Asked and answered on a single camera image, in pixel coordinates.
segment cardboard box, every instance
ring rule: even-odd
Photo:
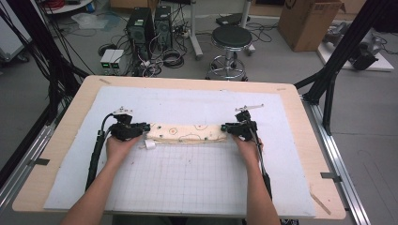
[[[158,5],[158,0],[110,0],[111,8],[150,8],[152,12]]]
[[[316,51],[342,5],[340,0],[286,0],[279,32],[294,52]]]

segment black metal pole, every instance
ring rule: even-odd
[[[303,95],[304,100],[312,104],[318,104],[319,99],[327,92],[323,126],[329,135],[331,135],[330,117],[337,75],[390,2],[391,0],[367,0],[325,66],[313,76],[295,84],[299,89],[314,83],[310,91]]]

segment floor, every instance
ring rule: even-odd
[[[78,30],[65,14],[58,18],[76,52],[95,74],[102,74],[99,46],[116,41],[126,22],[112,14],[101,16],[110,20],[103,30]],[[205,33],[217,27],[219,15],[197,19],[197,30]],[[273,25],[278,19],[255,18],[251,23]],[[292,52],[276,29],[266,31],[271,42],[254,42],[255,53],[238,55],[247,69],[249,82],[296,83],[323,67],[316,52]],[[398,49],[398,37],[379,34],[388,41],[386,48]],[[211,45],[209,35],[198,35],[204,57],[196,61],[190,42],[181,68],[164,68],[161,78],[204,79],[211,59],[220,53]],[[381,52],[396,68],[398,56]],[[77,67],[87,70],[73,53]],[[351,179],[356,187],[372,224],[398,224],[398,71],[376,72],[342,69],[336,81],[335,98],[331,116],[331,131],[337,142]],[[35,123],[48,104],[48,83],[39,73],[35,62],[13,61],[0,67],[0,167]],[[309,87],[298,90],[304,94]],[[0,224],[57,224],[64,214],[23,214],[14,212],[9,204],[0,214]],[[111,217],[104,216],[102,224],[110,224]],[[301,220],[300,224],[355,224],[350,214],[344,220]]]

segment metal frame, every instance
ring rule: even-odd
[[[304,94],[303,97],[306,101],[315,105],[319,103],[319,99],[326,92],[322,124],[328,135],[331,135],[330,117],[337,75],[391,1],[367,0],[325,66],[313,76],[295,83],[297,89],[314,83],[310,91]]]
[[[317,125],[317,129],[322,137],[324,147],[327,150],[329,161],[333,166],[333,170],[336,175],[341,178],[341,182],[339,182],[338,184],[340,185],[344,193],[345,199],[348,202],[353,218],[359,225],[370,225],[371,222],[369,221],[362,202],[360,201],[360,197],[355,190],[355,186],[351,181],[351,177],[349,176],[348,170],[345,167],[342,156],[340,155],[339,149],[337,148],[337,144],[334,141],[333,137],[329,135],[323,127],[322,109],[318,105],[311,105],[309,102],[304,101],[304,104],[308,104],[311,108],[314,116],[314,121]]]
[[[20,161],[14,172],[11,174],[3,188],[0,190],[0,216],[9,204],[9,201],[19,192],[22,184],[35,166],[35,161],[41,155],[47,142],[52,137],[55,130],[55,124],[44,126],[29,147],[27,153]]]

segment desk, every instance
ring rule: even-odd
[[[287,120],[314,200],[316,218],[342,219],[345,217],[345,210],[333,181],[323,179],[320,175],[321,172],[328,172],[329,169],[298,92],[292,84],[104,76],[90,76],[85,79],[41,155],[41,158],[50,160],[49,164],[35,166],[13,204],[14,210],[46,212],[43,205],[54,184],[58,168],[68,152],[78,128],[84,121],[85,115],[91,108],[96,94],[105,85],[191,90],[220,90],[222,88],[238,92],[279,94],[283,100]]]

